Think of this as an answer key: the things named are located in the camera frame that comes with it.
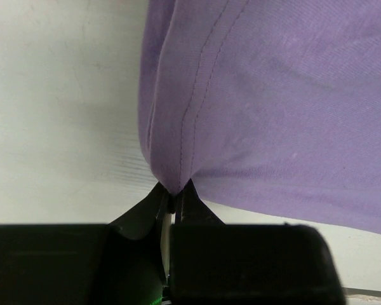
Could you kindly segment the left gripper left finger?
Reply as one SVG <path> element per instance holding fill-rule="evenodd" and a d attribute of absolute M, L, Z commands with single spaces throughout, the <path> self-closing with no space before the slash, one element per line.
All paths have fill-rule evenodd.
<path fill-rule="evenodd" d="M 160 304 L 168 200 L 157 184 L 108 224 L 0 224 L 0 304 Z"/>

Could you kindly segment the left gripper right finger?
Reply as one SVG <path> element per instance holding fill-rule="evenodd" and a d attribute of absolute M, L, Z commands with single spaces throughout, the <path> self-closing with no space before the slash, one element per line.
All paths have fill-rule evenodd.
<path fill-rule="evenodd" d="M 192 182 L 174 199 L 173 304 L 345 304 L 319 231 L 291 224 L 225 224 Z"/>

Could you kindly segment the purple t shirt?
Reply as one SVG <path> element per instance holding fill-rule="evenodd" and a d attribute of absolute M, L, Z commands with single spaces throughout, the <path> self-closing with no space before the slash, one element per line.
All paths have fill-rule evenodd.
<path fill-rule="evenodd" d="M 172 194 L 381 234 L 381 1 L 150 1 L 138 133 Z"/>

